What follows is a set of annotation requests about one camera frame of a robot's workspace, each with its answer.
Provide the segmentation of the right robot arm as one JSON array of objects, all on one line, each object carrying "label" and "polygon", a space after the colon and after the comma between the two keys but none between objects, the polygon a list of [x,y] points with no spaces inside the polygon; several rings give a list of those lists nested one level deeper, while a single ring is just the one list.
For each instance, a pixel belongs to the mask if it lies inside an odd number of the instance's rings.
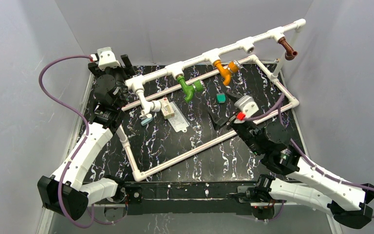
[{"label": "right robot arm", "polygon": [[237,112],[226,118],[209,111],[214,129],[233,129],[251,152],[262,156],[262,165],[272,172],[272,175],[260,175],[255,187],[239,187],[233,198],[240,202],[295,202],[320,210],[352,229],[361,229],[371,222],[373,209],[369,203],[374,199],[373,185],[349,185],[304,158],[280,122],[258,127],[246,120],[258,110],[252,97],[235,94],[228,97],[235,102]]}]

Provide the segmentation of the green water faucet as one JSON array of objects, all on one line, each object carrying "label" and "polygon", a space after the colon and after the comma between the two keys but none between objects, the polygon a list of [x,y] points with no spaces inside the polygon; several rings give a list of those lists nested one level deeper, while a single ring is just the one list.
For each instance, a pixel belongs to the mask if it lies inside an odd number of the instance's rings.
[{"label": "green water faucet", "polygon": [[180,84],[182,91],[185,94],[185,102],[190,102],[196,92],[204,91],[204,83],[201,80],[197,80],[191,85],[187,85],[183,75],[178,75],[176,80]]}]

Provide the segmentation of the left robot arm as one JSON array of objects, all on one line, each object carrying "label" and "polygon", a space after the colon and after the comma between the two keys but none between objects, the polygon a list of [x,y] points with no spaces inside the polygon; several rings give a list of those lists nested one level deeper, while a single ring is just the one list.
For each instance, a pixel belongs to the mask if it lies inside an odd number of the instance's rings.
[{"label": "left robot arm", "polygon": [[87,212],[89,205],[94,206],[104,199],[120,203],[127,198],[124,181],[115,176],[107,175],[98,181],[83,183],[103,147],[114,134],[120,137],[124,134],[122,121],[125,112],[122,108],[129,102],[129,89],[125,81],[135,75],[135,70],[128,55],[121,55],[123,67],[118,61],[105,61],[109,55],[112,55],[111,51],[87,57],[91,60],[88,68],[95,76],[95,103],[89,119],[79,110],[49,94],[43,86],[43,75],[48,68],[67,60],[67,57],[46,65],[38,78],[41,89],[49,98],[78,114],[85,124],[85,131],[73,151],[51,176],[43,175],[37,183],[44,207],[65,216],[81,228],[88,228],[88,225],[79,224],[77,220]]}]

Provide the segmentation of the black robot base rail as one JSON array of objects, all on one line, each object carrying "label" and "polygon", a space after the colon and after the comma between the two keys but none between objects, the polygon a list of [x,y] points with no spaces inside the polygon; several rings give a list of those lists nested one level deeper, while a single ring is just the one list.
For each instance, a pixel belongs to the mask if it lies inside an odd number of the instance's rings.
[{"label": "black robot base rail", "polygon": [[261,221],[275,215],[278,201],[260,200],[254,182],[123,182],[119,202],[130,215],[233,213]]}]

